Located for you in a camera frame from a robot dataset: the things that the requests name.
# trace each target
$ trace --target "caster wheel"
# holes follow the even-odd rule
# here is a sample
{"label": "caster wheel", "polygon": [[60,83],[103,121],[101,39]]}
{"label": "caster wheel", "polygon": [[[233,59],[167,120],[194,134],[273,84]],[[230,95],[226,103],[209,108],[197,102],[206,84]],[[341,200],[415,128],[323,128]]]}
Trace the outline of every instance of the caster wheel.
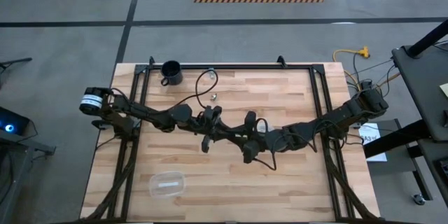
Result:
{"label": "caster wheel", "polygon": [[412,199],[414,199],[415,204],[418,204],[420,206],[423,206],[426,202],[426,200],[421,195],[414,195],[412,196]]}

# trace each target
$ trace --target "mug handle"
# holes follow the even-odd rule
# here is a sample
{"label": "mug handle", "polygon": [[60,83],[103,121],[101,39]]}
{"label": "mug handle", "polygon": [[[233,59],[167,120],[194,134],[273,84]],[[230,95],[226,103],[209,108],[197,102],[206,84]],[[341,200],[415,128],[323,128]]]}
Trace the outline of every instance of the mug handle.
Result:
{"label": "mug handle", "polygon": [[160,81],[160,84],[161,84],[162,86],[166,86],[166,85],[168,85],[168,78],[167,78],[167,77],[163,78],[162,81]]}

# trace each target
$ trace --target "table leg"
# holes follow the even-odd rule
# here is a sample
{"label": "table leg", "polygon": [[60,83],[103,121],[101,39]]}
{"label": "table leg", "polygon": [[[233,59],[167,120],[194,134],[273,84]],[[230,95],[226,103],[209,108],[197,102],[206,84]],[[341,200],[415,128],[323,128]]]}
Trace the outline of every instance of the table leg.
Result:
{"label": "table leg", "polygon": [[418,120],[402,129],[396,130],[364,145],[364,154],[366,158],[370,158],[374,155],[389,151],[395,147],[429,137],[430,133],[426,123],[423,120]]}

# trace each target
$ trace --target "black mug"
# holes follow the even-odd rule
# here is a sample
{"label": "black mug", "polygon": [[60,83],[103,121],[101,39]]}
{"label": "black mug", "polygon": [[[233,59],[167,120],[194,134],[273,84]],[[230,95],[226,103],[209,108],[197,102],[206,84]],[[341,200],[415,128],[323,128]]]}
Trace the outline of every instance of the black mug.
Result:
{"label": "black mug", "polygon": [[160,81],[162,86],[178,85],[183,80],[181,64],[175,60],[170,60],[163,63],[160,71],[164,77],[162,81]]}

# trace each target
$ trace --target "container lid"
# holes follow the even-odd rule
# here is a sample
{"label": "container lid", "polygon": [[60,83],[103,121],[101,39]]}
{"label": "container lid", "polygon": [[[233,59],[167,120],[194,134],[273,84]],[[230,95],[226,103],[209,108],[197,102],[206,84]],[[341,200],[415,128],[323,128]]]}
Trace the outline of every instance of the container lid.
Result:
{"label": "container lid", "polygon": [[151,197],[173,197],[185,190],[185,176],[179,171],[162,172],[152,176],[148,186]]}

